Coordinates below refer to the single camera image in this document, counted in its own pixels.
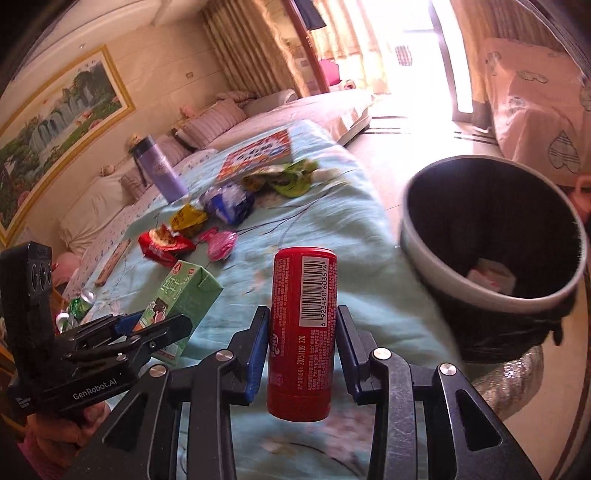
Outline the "person's left hand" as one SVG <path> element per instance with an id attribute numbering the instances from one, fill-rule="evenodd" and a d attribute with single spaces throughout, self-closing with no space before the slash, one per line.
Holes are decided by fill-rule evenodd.
<path id="1" fill-rule="evenodd" d="M 20 451 L 41 479 L 61 479 L 109 413 L 106 402 L 92 405 L 83 410 L 80 425 L 53 414 L 32 414 Z"/>

